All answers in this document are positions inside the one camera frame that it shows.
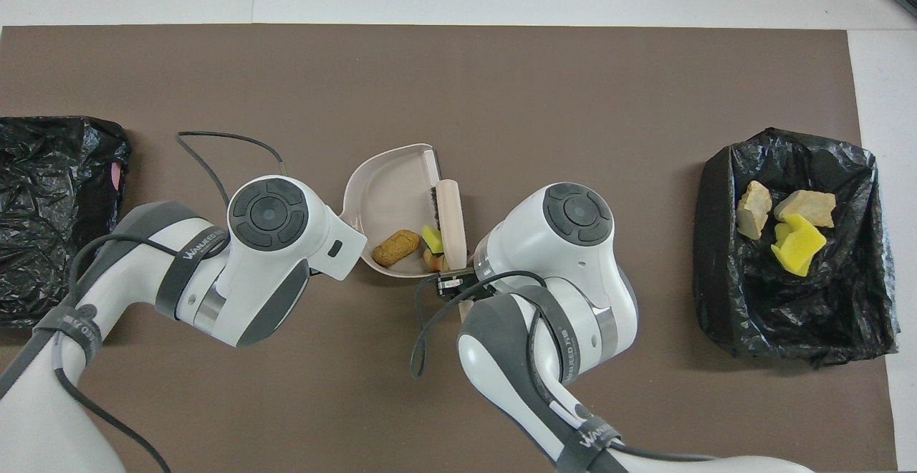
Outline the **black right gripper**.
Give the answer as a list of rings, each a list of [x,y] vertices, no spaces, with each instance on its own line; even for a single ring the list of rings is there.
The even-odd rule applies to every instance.
[[[486,297],[494,296],[495,289],[491,285],[473,287],[478,282],[479,277],[473,268],[440,271],[438,278],[436,278],[436,296],[442,300],[452,300],[469,290],[471,290],[470,300],[486,299]]]

